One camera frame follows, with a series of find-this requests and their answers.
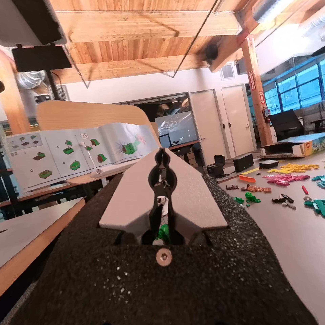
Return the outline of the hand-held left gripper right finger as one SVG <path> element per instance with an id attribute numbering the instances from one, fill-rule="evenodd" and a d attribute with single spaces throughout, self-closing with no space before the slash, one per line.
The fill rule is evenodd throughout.
<path id="1" fill-rule="evenodd" d="M 202 174 L 164 149 L 168 189 L 168 227 L 171 244 L 189 243 L 206 230 L 219 230 L 228 224 Z"/>

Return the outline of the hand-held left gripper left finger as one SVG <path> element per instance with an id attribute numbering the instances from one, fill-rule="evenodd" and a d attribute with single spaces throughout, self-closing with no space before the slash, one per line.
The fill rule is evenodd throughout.
<path id="1" fill-rule="evenodd" d="M 127 169 L 118 184 L 99 226 L 132 234 L 140 244 L 152 244 L 159 232 L 154 185 L 159 180 L 163 148 L 153 150 Z"/>

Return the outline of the pile of green lego pieces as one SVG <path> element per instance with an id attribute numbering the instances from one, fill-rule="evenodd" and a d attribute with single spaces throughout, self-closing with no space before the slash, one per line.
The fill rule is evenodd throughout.
<path id="1" fill-rule="evenodd" d="M 251 203 L 261 203 L 261 200 L 258 199 L 253 193 L 245 192 L 245 199 L 240 197 L 233 197 L 234 201 L 238 204 L 250 206 Z"/>

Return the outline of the pile of tan lego pieces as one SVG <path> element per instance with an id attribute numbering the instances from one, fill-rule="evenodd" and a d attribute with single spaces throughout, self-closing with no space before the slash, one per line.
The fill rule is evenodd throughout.
<path id="1" fill-rule="evenodd" d="M 248 185 L 246 187 L 240 188 L 241 191 L 249 191 L 249 192 L 264 192 L 264 193 L 271 193 L 272 190 L 270 187 L 257 187 L 254 185 Z"/>

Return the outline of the pile of pink lego pieces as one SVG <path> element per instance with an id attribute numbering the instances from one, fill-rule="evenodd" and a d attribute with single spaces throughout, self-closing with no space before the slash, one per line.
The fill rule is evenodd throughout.
<path id="1" fill-rule="evenodd" d="M 283 174 L 283 175 L 266 175 L 262 178 L 266 179 L 268 184 L 275 184 L 279 186 L 289 186 L 292 182 L 295 181 L 305 181 L 309 180 L 309 175 L 292 175 L 292 174 Z"/>

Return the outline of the pile of yellow lego pieces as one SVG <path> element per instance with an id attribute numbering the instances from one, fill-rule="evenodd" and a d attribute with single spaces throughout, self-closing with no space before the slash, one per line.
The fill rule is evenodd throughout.
<path id="1" fill-rule="evenodd" d="M 300 164 L 291 164 L 281 166 L 279 169 L 270 169 L 267 173 L 277 173 L 277 174 L 296 174 L 296 173 L 305 173 L 311 170 L 318 170 L 319 165 L 309 164 L 309 165 L 300 165 Z"/>

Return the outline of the lego set cardboard box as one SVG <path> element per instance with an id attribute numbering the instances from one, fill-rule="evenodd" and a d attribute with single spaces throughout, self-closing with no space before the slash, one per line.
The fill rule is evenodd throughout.
<path id="1" fill-rule="evenodd" d="M 311 140 L 280 141 L 261 148 L 259 158 L 281 159 L 281 158 L 304 158 L 323 151 L 325 148 L 325 137 L 321 136 Z"/>

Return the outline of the pile of teal lego pieces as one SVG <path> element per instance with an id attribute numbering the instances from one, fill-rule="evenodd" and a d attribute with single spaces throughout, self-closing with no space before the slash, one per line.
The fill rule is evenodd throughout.
<path id="1" fill-rule="evenodd" d="M 311 181 L 316 182 L 316 185 L 322 189 L 325 190 L 325 176 L 316 176 L 311 179 Z M 319 214 L 322 216 L 322 218 L 325 218 L 325 199 L 312 199 L 308 195 L 304 197 L 304 206 L 307 206 L 309 208 L 312 208 L 316 214 Z"/>

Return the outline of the white page holder clip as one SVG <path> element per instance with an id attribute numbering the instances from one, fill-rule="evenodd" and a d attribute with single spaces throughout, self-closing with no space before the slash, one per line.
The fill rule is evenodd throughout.
<path id="1" fill-rule="evenodd" d="M 97 167 L 89 150 L 87 149 L 87 146 L 84 142 L 80 141 L 79 145 L 85 149 L 85 151 L 88 153 L 92 164 L 94 166 L 94 171 L 92 171 L 90 173 L 90 176 L 92 178 L 99 178 L 99 177 L 107 177 L 107 176 L 113 176 L 115 174 L 118 173 L 123 173 L 125 172 L 128 168 L 132 167 L 134 164 L 136 164 L 138 162 L 139 159 L 135 159 L 135 160 L 130 160 L 130 161 L 126 161 L 124 163 L 121 164 L 117 164 L 117 165 L 110 165 L 110 166 L 105 166 L 105 167 Z"/>

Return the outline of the black charging case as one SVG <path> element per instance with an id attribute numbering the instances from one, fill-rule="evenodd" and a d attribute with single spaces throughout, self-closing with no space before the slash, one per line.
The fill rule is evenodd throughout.
<path id="1" fill-rule="evenodd" d="M 210 177 L 222 178 L 224 177 L 225 157 L 222 155 L 214 156 L 214 164 L 207 165 L 207 172 Z"/>

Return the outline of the interior glass window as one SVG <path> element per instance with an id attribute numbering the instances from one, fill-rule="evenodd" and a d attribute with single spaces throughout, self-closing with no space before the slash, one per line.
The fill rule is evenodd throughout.
<path id="1" fill-rule="evenodd" d="M 188 92 L 154 96 L 140 100 L 118 102 L 131 105 L 145 112 L 158 128 L 158 139 L 163 147 L 175 147 L 199 141 L 191 101 Z"/>

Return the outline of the white table with wood edge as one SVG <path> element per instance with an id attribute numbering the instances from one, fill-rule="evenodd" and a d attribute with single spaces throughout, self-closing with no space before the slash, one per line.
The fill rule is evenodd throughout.
<path id="1" fill-rule="evenodd" d="M 0 295 L 22 275 L 85 205 L 84 198 L 0 224 Z"/>

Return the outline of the black office chair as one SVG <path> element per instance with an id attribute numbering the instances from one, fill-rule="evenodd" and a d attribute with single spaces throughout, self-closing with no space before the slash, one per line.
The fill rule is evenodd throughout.
<path id="1" fill-rule="evenodd" d="M 305 135 L 305 129 L 293 109 L 269 116 L 277 141 Z"/>

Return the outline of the wall vent grille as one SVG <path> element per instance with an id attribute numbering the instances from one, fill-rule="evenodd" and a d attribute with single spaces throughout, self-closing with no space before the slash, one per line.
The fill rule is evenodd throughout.
<path id="1" fill-rule="evenodd" d="M 233 65 L 232 64 L 226 64 L 220 69 L 220 74 L 222 80 L 230 80 L 235 78 Z"/>

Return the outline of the silver air duct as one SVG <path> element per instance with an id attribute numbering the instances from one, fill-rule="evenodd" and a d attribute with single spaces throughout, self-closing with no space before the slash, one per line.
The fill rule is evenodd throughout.
<path id="1" fill-rule="evenodd" d="M 274 32 L 288 24 L 305 28 L 324 15 L 324 0 L 258 1 L 252 7 L 250 36 L 258 37 L 265 31 Z"/>
<path id="2" fill-rule="evenodd" d="M 49 95 L 49 89 L 44 80 L 44 71 L 29 71 L 15 73 L 16 83 L 19 89 L 32 90 L 38 95 Z"/>

